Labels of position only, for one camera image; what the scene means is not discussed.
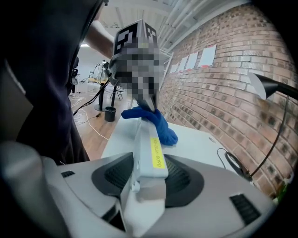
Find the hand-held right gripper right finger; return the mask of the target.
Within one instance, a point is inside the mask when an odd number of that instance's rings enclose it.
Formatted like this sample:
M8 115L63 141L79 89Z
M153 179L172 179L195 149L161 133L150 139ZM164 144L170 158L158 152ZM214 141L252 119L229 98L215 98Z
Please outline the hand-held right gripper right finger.
M275 210L272 200L227 169L166 155L163 215L147 238L249 238Z

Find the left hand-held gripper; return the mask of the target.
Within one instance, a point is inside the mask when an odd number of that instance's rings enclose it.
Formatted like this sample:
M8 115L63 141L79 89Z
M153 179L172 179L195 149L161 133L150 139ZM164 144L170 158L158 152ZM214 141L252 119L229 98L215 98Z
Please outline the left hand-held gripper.
M106 74L112 85L125 88L143 110L155 112L164 61L156 29L138 20L116 33Z

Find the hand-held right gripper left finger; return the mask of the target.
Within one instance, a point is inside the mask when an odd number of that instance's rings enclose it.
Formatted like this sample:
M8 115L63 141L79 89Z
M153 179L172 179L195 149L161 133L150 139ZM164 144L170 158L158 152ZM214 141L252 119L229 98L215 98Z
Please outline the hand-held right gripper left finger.
M132 152L98 160L58 166L78 199L96 216L126 232L122 218L124 199L134 167Z

